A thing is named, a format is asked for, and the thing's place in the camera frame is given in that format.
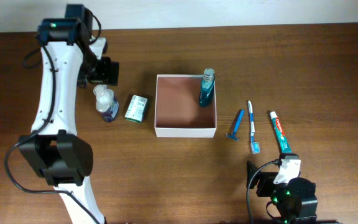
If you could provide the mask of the clear purple soap pump bottle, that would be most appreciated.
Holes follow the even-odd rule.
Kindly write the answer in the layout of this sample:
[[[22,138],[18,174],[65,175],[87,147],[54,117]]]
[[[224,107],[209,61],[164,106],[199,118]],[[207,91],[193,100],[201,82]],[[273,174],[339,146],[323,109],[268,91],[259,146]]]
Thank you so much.
[[[93,93],[96,97],[96,110],[102,119],[107,123],[113,122],[119,112],[119,102],[114,91],[107,85],[96,85]]]

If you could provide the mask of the green white soap box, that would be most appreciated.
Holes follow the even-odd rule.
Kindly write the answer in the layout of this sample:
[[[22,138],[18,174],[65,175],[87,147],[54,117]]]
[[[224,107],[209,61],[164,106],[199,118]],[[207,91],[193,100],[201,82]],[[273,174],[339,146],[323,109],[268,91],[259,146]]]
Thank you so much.
[[[148,102],[147,98],[133,95],[126,111],[125,119],[135,123],[143,122]]]

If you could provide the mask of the blue mouthwash bottle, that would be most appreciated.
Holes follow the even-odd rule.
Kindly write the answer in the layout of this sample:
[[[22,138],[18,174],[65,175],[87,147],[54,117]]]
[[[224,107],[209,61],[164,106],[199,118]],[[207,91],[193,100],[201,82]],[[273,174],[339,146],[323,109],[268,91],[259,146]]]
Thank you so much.
[[[199,97],[199,104],[202,107],[208,106],[211,103],[213,98],[214,80],[215,71],[212,68],[206,68],[201,82]]]

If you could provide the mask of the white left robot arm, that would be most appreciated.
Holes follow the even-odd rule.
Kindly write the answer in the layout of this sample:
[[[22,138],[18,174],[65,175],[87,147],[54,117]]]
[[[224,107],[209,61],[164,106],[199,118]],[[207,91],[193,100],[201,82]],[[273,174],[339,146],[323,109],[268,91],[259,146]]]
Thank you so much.
[[[63,18],[46,18],[37,29],[42,85],[31,133],[16,143],[38,177],[61,196],[73,223],[105,223],[91,188],[93,150],[77,136],[76,89],[89,83],[117,85],[119,62],[105,56],[107,40],[93,37],[96,16],[83,4],[67,4]]]

